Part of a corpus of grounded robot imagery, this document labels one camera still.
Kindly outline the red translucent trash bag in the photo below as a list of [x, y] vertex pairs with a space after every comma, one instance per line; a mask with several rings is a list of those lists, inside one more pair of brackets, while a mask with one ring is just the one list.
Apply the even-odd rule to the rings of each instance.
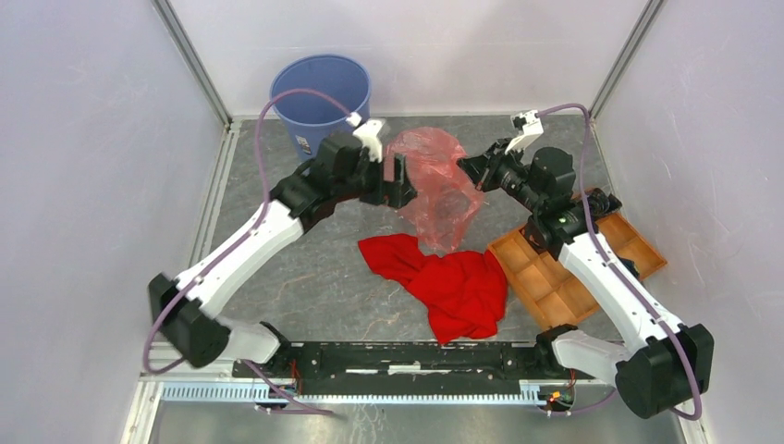
[[406, 129], [386, 147], [386, 153], [405, 156], [417, 191], [398, 214], [430, 249], [455, 252], [484, 203], [484, 195], [457, 164], [467, 156], [459, 140], [440, 128]]

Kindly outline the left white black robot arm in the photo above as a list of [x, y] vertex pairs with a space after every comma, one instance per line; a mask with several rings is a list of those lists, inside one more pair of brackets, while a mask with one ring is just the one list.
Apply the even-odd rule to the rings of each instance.
[[265, 323], [230, 324], [220, 315], [236, 291], [272, 257], [349, 200], [399, 209], [417, 191], [404, 154], [385, 178], [377, 138], [339, 133], [322, 140], [316, 157], [300, 164], [269, 199], [218, 248], [176, 277], [160, 273], [147, 286], [153, 332], [162, 333], [179, 361], [202, 368], [220, 357], [249, 359], [267, 376], [289, 368], [282, 337]]

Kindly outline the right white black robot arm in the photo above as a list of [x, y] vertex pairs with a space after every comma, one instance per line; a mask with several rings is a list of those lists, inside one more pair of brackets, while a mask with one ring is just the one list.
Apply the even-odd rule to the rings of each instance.
[[582, 175], [570, 154], [544, 147], [525, 165], [510, 144], [501, 139], [456, 164], [478, 191], [502, 190], [530, 211], [526, 231], [534, 245], [583, 284], [623, 339], [614, 344], [574, 326], [554, 327], [533, 354], [536, 370], [546, 377], [567, 369], [593, 376], [613, 387], [643, 419], [664, 411], [700, 419], [712, 369], [712, 334], [667, 310], [612, 251], [594, 222], [587, 195], [573, 196]]

